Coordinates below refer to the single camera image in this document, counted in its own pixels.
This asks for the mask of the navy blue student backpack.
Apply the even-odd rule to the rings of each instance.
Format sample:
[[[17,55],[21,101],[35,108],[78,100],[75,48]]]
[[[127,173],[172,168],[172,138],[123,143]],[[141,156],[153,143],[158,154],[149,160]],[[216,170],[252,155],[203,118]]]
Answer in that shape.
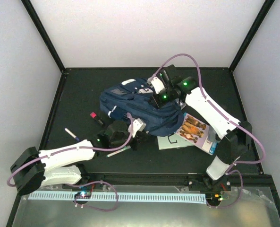
[[[154,88],[144,78],[129,79],[104,90],[100,95],[100,109],[110,118],[129,121],[127,113],[141,119],[143,131],[165,137],[175,133],[184,121],[180,105],[171,101],[160,109],[149,103]]]

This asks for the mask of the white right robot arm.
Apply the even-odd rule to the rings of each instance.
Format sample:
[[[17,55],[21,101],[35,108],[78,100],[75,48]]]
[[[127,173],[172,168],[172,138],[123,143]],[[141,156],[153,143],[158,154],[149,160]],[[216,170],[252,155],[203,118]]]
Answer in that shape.
[[[155,93],[154,106],[161,108],[169,101],[181,100],[197,111],[211,126],[219,140],[215,158],[206,173],[213,181],[219,180],[250,148],[252,126],[227,113],[193,77],[183,78],[174,65],[158,69],[148,80]]]

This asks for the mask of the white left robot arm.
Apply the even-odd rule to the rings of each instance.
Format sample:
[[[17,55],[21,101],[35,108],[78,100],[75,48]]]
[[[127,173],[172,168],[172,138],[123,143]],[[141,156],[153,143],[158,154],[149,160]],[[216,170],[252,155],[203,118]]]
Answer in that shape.
[[[89,161],[98,152],[116,152],[130,145],[146,123],[132,119],[127,125],[114,121],[106,130],[92,140],[81,140],[76,144],[49,150],[27,148],[10,167],[7,185],[15,187],[18,195],[28,195],[41,187],[55,184],[76,184],[82,179],[77,164]]]

